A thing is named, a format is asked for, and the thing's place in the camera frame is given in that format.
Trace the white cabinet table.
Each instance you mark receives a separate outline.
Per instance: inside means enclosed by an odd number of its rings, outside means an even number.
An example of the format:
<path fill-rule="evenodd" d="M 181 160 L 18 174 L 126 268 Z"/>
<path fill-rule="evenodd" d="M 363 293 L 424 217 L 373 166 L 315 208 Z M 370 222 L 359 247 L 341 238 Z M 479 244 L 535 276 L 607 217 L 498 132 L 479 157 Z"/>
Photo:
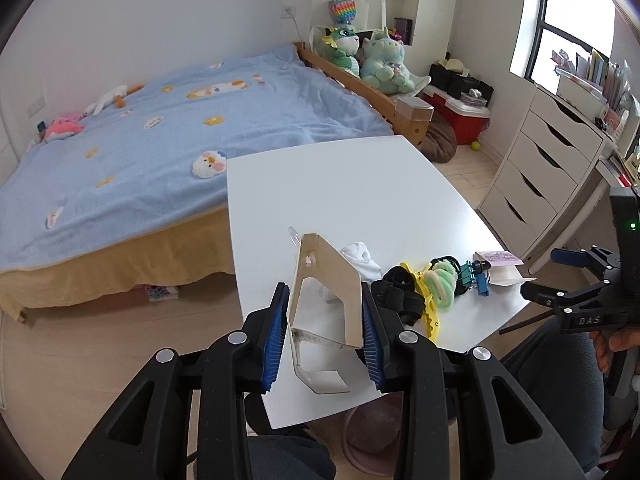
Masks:
<path fill-rule="evenodd" d="M 402 136 L 281 148 L 230 159 L 228 207 L 243 318 L 267 307 L 277 283 L 293 292 L 300 236 L 318 233 L 335 249 L 363 242 L 386 272 L 405 261 L 421 270 L 433 258 L 461 263 L 502 247 L 446 178 Z M 465 352 L 528 304 L 518 287 L 466 292 L 439 313 L 437 344 Z M 277 381 L 263 399 L 273 428 L 311 422 L 380 397 L 351 351 L 303 344 L 307 370 L 337 367 L 349 393 L 313 393 L 294 374 L 286 338 Z"/>

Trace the clear plastic cardboard package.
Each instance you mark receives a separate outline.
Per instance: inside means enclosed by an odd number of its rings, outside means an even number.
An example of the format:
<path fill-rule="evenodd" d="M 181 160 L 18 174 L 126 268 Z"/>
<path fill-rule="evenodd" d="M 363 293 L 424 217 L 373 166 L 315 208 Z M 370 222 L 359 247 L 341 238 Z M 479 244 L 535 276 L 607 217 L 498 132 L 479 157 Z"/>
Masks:
<path fill-rule="evenodd" d="M 296 377 L 313 393 L 349 393 L 338 370 L 337 352 L 363 347 L 362 291 L 357 269 L 317 233 L 298 243 L 288 336 Z"/>

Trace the white pink paper packet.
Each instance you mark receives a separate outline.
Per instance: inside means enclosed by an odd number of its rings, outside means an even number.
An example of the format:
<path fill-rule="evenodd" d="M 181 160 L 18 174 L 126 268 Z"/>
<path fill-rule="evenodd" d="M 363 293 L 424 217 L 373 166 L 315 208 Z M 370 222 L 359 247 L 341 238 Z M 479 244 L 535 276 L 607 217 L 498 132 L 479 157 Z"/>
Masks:
<path fill-rule="evenodd" d="M 510 287 L 533 281 L 534 278 L 526 278 L 520 272 L 524 262 L 510 252 L 476 252 L 474 257 L 480 263 L 488 263 L 488 282 L 491 285 Z"/>

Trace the black storage bag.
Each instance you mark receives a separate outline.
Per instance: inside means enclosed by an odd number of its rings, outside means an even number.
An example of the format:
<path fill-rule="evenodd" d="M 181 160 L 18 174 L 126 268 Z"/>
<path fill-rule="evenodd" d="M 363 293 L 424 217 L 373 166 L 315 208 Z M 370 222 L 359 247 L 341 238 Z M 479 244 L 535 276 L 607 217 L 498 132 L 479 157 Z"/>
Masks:
<path fill-rule="evenodd" d="M 471 90 L 478 90 L 480 97 L 489 103 L 494 93 L 494 88 L 485 81 L 472 76 L 462 76 L 453 70 L 447 70 L 440 64 L 432 64 L 428 74 L 432 78 L 432 86 L 445 91 L 454 99 L 460 100 L 463 93 L 470 94 Z"/>

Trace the rainbow crochet bag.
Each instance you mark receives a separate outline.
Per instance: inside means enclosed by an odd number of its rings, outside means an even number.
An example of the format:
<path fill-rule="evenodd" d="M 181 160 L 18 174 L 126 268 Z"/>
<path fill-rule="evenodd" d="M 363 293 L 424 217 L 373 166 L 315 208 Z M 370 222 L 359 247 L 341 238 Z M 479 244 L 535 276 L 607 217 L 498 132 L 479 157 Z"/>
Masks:
<path fill-rule="evenodd" d="M 350 25 L 357 14 L 357 0 L 330 0 L 329 14 L 335 25 Z"/>

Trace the white goose plush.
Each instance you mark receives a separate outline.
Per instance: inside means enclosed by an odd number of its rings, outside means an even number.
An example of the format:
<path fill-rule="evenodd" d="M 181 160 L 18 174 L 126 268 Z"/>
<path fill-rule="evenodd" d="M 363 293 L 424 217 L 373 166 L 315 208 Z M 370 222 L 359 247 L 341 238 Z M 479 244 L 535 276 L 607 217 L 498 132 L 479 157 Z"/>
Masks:
<path fill-rule="evenodd" d="M 126 97 L 131 96 L 132 94 L 142 90 L 144 88 L 143 84 L 133 84 L 132 86 L 127 86 L 126 84 L 121 84 L 116 88 L 107 91 L 103 96 L 100 96 L 96 102 L 90 104 L 82 113 L 82 116 L 88 117 L 98 116 L 104 108 L 107 108 L 111 105 L 115 105 L 119 110 L 126 106 Z"/>

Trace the teal unicorn plush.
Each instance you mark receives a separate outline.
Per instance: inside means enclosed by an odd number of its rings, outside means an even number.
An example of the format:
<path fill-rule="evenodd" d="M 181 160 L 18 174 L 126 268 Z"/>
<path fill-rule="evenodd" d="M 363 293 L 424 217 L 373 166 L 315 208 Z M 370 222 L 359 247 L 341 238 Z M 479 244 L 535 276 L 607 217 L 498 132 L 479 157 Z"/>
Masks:
<path fill-rule="evenodd" d="M 416 85 L 405 66 L 405 47 L 393 39 L 386 28 L 362 40 L 364 61 L 360 78 L 386 96 L 408 94 Z"/>

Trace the blue binder clip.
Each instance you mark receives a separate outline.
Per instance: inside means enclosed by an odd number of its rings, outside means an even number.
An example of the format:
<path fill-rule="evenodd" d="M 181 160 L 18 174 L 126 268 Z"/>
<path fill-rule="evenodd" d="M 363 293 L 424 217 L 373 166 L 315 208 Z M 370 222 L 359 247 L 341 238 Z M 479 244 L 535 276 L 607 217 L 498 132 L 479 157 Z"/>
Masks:
<path fill-rule="evenodd" d="M 454 296 L 461 296 L 475 288 L 482 297 L 489 296 L 489 275 L 491 264 L 485 260 L 467 261 L 458 273 Z"/>

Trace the white folding chair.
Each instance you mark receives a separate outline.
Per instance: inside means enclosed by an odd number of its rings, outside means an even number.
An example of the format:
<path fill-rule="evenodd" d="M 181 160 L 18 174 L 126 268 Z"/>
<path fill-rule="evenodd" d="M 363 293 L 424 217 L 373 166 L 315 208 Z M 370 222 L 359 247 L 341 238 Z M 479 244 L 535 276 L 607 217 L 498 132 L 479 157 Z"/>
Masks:
<path fill-rule="evenodd" d="M 405 44 L 386 27 L 386 0 L 380 3 L 382 27 L 358 32 L 352 26 L 357 0 L 330 0 L 333 25 L 311 29 L 311 50 L 386 96 L 417 96 L 431 77 L 408 70 Z"/>

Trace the white cloth bundle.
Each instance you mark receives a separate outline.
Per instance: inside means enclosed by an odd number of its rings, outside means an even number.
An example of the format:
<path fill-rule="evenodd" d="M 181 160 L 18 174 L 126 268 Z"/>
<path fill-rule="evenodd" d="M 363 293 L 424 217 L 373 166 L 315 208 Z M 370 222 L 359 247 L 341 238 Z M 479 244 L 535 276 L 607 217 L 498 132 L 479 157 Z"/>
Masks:
<path fill-rule="evenodd" d="M 340 253 L 358 271 L 363 281 L 373 283 L 382 278 L 382 268 L 374 261 L 368 246 L 363 242 L 350 243 Z"/>

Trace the green fluffy scrunchie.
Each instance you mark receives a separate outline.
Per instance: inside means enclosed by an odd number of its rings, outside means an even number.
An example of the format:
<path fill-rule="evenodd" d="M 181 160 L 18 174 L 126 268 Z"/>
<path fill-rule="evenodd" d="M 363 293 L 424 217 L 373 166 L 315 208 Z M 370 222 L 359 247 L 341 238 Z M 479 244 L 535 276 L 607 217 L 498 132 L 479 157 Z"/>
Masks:
<path fill-rule="evenodd" d="M 422 281 L 431 293 L 437 310 L 448 309 L 454 303 L 459 268 L 450 258 L 433 260 L 424 270 Z"/>

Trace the pink round trash bin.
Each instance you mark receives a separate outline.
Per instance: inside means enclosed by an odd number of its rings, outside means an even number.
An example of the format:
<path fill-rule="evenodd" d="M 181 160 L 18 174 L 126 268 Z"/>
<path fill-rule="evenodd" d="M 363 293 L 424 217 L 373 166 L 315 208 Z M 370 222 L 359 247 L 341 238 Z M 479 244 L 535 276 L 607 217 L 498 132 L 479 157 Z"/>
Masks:
<path fill-rule="evenodd" d="M 393 477 L 401 430 L 401 393 L 390 393 L 350 410 L 343 422 L 346 460 L 363 474 Z"/>

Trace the yellow plastic clip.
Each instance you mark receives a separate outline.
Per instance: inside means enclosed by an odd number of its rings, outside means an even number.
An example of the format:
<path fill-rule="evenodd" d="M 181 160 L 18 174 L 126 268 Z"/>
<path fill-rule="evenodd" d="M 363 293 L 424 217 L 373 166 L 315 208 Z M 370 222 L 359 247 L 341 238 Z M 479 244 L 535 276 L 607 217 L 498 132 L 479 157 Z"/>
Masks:
<path fill-rule="evenodd" d="M 414 282 L 416 283 L 414 289 L 424 299 L 424 309 L 421 315 L 421 320 L 424 323 L 426 329 L 427 339 L 430 340 L 433 344 L 436 344 L 440 331 L 440 322 L 437 314 L 434 296 L 428 288 L 427 284 L 424 282 L 424 273 L 422 271 L 413 271 L 411 269 L 411 266 L 409 266 L 406 262 L 401 262 L 399 263 L 399 265 L 403 269 L 408 271 L 414 278 Z"/>

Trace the pink plush toy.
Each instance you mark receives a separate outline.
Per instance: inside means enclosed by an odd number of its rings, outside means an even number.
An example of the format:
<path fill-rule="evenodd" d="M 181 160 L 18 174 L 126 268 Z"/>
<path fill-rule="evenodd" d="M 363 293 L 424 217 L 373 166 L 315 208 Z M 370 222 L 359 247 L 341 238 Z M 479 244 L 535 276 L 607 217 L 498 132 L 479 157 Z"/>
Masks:
<path fill-rule="evenodd" d="M 80 124 L 82 118 L 84 118 L 83 114 L 71 114 L 53 119 L 44 130 L 43 142 L 49 143 L 55 140 L 64 140 L 81 133 L 85 129 L 85 126 Z"/>

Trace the wooden bed frame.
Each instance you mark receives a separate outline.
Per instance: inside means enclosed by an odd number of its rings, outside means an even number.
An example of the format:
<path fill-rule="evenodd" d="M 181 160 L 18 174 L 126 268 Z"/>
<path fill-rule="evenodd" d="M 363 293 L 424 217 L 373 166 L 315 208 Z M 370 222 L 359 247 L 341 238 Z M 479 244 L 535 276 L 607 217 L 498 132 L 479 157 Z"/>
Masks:
<path fill-rule="evenodd" d="M 422 148 L 434 113 L 431 104 L 414 96 L 384 96 L 360 79 L 311 52 L 303 42 L 296 42 L 295 47 L 298 56 L 307 66 L 320 70 L 346 90 L 361 96 L 393 127 L 395 134 L 404 136 L 416 148 Z"/>

